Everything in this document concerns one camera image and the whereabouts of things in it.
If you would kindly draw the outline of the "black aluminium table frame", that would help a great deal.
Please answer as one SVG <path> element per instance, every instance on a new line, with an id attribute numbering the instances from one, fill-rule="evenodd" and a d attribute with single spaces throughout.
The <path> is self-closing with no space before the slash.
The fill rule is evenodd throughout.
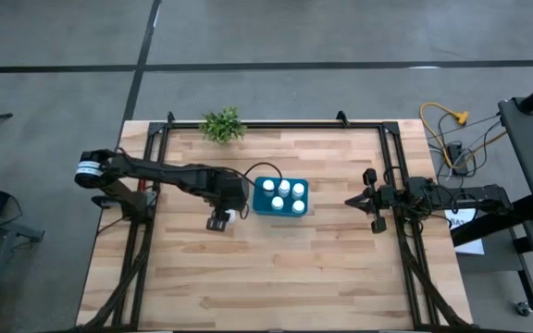
<path id="1" fill-rule="evenodd" d="M 159 330 L 402 330 L 438 324 L 420 283 L 402 263 L 391 213 L 375 234 L 371 217 L 345 201 L 362 175 L 429 178 L 433 165 L 417 120 L 251 121 L 239 142 L 206 141 L 191 121 L 167 131 L 129 121 L 119 146 L 135 157 L 224 166 L 260 176 L 305 179 L 301 217 L 250 213 L 223 232 L 205 227 L 209 206 L 172 186 L 156 199 L 155 222 L 131 226 L 118 208 L 102 213 L 77 321 L 86 324 L 110 297 L 143 243 L 149 258 L 107 325 Z"/>

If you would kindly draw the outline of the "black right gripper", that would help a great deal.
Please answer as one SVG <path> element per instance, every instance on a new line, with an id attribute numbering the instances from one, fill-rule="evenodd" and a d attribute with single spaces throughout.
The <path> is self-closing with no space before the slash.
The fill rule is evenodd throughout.
<path id="1" fill-rule="evenodd" d="M 374 168 L 368 168 L 363 174 L 363 180 L 366 185 L 364 194 L 358 194 L 347 199 L 345 204 L 372 214 L 374 216 L 374 220 L 371 223 L 372 232 L 382 233 L 386 230 L 386 220 L 379 212 L 380 199 L 375 187 L 375 183 L 378 180 L 376 170 Z"/>

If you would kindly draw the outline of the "green potted plant white pot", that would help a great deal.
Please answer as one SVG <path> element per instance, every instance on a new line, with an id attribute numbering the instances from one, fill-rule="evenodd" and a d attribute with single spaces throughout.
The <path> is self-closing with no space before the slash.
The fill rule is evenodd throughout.
<path id="1" fill-rule="evenodd" d="M 235 106 L 224 106 L 219 112 L 203 114 L 203 118 L 199 125 L 203 138 L 220 145 L 242 139 L 247 131 Z"/>

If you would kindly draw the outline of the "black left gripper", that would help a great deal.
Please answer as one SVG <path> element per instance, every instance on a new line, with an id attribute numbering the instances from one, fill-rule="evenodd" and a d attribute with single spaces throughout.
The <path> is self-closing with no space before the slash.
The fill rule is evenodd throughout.
<path id="1" fill-rule="evenodd" d="M 222 206 L 220 199 L 219 181 L 225 176 L 241 177 L 236 171 L 227 170 L 224 168 L 217 168 L 208 172 L 208 181 L 206 183 L 206 190 L 208 192 L 205 200 L 210 203 L 216 210 L 207 219 L 206 228 L 211 231 L 224 231 L 230 220 L 229 209 Z"/>

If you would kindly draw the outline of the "black power strip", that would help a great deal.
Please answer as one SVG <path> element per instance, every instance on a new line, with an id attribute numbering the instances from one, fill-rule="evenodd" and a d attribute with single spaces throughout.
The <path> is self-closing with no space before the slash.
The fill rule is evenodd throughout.
<path id="1" fill-rule="evenodd" d="M 447 145 L 449 161 L 452 164 L 452 172 L 457 176 L 465 176 L 468 168 L 465 163 L 465 150 L 461 143 L 450 143 Z"/>

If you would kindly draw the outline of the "blue plastic basket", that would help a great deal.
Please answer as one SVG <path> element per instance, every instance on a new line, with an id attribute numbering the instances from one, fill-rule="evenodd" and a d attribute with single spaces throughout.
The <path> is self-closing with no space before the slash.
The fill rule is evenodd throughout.
<path id="1" fill-rule="evenodd" d="M 271 195 L 266 195 L 263 192 L 262 184 L 266 179 L 271 179 L 275 183 L 275 193 Z M 291 184 L 291 190 L 287 197 L 282 198 L 284 200 L 284 207 L 281 210 L 273 210 L 271 206 L 271 201 L 278 194 L 278 186 L 280 182 L 286 179 Z M 305 210 L 303 214 L 295 214 L 292 211 L 292 205 L 297 201 L 292 196 L 292 188 L 296 183 L 303 183 L 305 187 L 304 195 L 299 200 L 305 203 Z M 289 178 L 271 178 L 271 177 L 258 177 L 255 180 L 254 187 L 254 197 L 253 197 L 253 209 L 259 215 L 268 215 L 268 216 L 285 216 L 285 217 L 300 217 L 304 216 L 308 211 L 308 199 L 309 199 L 309 184 L 305 179 L 289 179 Z"/>

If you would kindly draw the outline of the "white paper sheet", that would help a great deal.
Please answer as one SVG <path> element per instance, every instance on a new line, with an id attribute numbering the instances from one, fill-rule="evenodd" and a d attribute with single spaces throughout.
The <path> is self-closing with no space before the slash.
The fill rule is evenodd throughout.
<path id="1" fill-rule="evenodd" d="M 457 213 L 454 213 L 451 210 L 445 210 L 445 217 L 449 220 L 450 229 L 455 229 L 466 223 L 469 223 L 473 220 L 473 217 L 476 214 L 476 210 L 473 208 L 469 209 L 459 209 Z M 468 243 L 456 246 L 455 252 L 458 254 L 473 254 L 473 255 L 484 255 L 484 247 L 482 240 L 473 240 Z"/>

